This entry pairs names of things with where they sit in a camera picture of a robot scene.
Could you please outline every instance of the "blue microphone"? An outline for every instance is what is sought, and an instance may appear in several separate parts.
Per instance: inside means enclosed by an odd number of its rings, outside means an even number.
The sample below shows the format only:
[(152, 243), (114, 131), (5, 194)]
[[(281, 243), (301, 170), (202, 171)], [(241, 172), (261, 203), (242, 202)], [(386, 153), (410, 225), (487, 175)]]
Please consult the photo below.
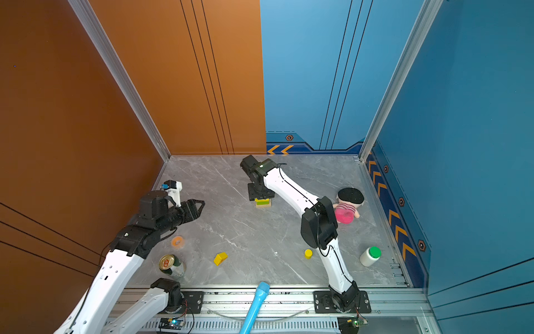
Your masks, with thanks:
[(243, 323), (243, 327), (241, 327), (239, 334), (250, 333), (252, 326), (254, 326), (254, 322), (256, 322), (256, 317), (258, 316), (260, 307), (262, 307), (263, 301), (265, 301), (265, 298), (269, 294), (269, 288), (270, 286), (265, 282), (261, 282), (256, 288), (254, 300), (250, 306), (250, 309), (248, 309), (247, 317), (245, 318), (245, 322)]

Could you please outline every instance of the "soda can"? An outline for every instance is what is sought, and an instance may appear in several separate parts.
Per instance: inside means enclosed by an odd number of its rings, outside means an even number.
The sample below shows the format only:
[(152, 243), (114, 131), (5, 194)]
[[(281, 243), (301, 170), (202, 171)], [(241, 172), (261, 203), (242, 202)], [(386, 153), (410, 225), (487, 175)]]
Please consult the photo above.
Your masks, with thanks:
[(172, 278), (180, 278), (185, 274), (185, 265), (176, 256), (167, 254), (160, 260), (160, 270)]

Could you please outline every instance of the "marble tabletop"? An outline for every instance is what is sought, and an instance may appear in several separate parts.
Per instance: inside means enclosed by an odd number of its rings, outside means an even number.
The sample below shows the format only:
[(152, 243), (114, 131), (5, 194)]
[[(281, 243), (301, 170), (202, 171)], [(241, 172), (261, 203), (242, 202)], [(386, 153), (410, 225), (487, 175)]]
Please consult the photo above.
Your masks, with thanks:
[[(197, 220), (182, 225), (175, 236), (184, 245), (175, 249), (169, 238), (160, 242), (134, 274), (127, 287), (146, 287), (159, 277), (158, 269), (165, 254), (178, 256), (186, 265), (183, 287), (206, 285), (271, 285), (328, 286), (328, 277), (319, 255), (304, 257), (308, 245), (300, 235), (301, 217), (279, 196), (270, 208), (256, 208), (248, 200), (247, 175), (239, 164), (244, 156), (173, 156), (167, 163), (160, 183), (182, 182), (181, 200), (206, 201)], [(335, 202), (337, 192), (345, 187), (361, 189), (366, 200), (358, 209), (361, 217), (349, 225), (340, 224), (337, 232), (341, 253), (351, 275), (359, 286), (394, 286), (390, 262), (392, 249), (377, 222), (383, 212), (372, 212), (367, 204), (363, 182), (355, 173), (357, 162), (352, 156), (255, 156), (259, 161), (269, 157), (282, 165), (285, 173), (300, 186), (318, 197)], [(359, 262), (359, 256), (370, 246), (382, 249), (382, 257), (371, 267)], [(220, 265), (215, 255), (226, 252)]]

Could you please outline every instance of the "yellow toy block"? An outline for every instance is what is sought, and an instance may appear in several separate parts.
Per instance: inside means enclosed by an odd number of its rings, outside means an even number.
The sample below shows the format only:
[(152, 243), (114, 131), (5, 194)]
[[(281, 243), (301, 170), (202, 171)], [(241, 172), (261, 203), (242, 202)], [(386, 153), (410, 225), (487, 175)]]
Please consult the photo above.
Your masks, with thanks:
[(256, 207), (271, 207), (271, 199), (257, 199), (255, 198)]
[(226, 255), (225, 252), (222, 252), (222, 253), (217, 254), (213, 262), (215, 262), (216, 266), (219, 266), (221, 263), (223, 263), (224, 260), (226, 260), (226, 258), (228, 258), (228, 255)]

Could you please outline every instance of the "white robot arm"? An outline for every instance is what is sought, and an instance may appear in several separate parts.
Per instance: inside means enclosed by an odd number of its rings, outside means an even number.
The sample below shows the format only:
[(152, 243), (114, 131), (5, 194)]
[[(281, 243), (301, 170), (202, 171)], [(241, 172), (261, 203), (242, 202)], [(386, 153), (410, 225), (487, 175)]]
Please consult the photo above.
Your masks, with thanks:
[(180, 203), (180, 182), (166, 181), (161, 189), (141, 198), (139, 213), (110, 243), (111, 250), (91, 286), (54, 334), (136, 333), (159, 311), (183, 307), (180, 284), (161, 278), (140, 301), (103, 328), (122, 290), (152, 248), (202, 212), (203, 201), (190, 199)]
[(249, 200), (272, 198), (276, 193), (302, 217), (301, 236), (320, 254), (335, 307), (341, 312), (351, 310), (359, 298), (359, 289), (341, 256), (332, 202), (304, 190), (271, 159), (258, 162), (247, 156), (241, 168), (252, 181), (248, 184)]

